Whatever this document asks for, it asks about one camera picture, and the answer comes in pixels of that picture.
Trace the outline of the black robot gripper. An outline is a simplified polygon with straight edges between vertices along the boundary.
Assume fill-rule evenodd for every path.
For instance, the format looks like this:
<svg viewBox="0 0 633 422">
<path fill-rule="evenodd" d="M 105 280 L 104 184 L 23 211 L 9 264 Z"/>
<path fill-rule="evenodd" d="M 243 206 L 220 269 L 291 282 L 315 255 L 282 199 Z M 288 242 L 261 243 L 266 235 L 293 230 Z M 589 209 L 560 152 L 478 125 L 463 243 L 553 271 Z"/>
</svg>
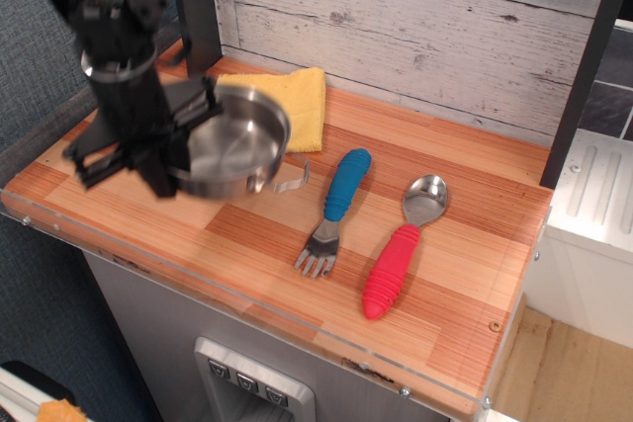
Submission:
<svg viewBox="0 0 633 422">
<path fill-rule="evenodd" d="M 215 82 L 198 77 L 163 86 L 153 51 L 134 63 L 97 62 L 87 53 L 81 67 L 97 99 L 91 125 L 63 152 L 87 189 L 130 169 L 159 198 L 171 198 L 175 174 L 191 169 L 190 133 L 223 112 Z"/>
</svg>

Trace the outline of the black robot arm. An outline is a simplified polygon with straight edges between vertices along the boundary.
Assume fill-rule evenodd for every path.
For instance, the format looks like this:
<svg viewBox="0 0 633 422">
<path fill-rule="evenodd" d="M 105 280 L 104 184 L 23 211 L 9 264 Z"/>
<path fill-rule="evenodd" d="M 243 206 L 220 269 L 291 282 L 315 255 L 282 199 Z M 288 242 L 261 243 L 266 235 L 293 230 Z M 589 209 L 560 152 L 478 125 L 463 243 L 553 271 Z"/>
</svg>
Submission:
<svg viewBox="0 0 633 422">
<path fill-rule="evenodd" d="M 50 0 L 76 34 L 96 96 L 92 124 L 63 152 L 87 188 L 124 168 L 160 198 L 213 193 L 194 171 L 192 132 L 223 110 L 208 77 L 162 86 L 155 68 L 165 0 Z"/>
</svg>

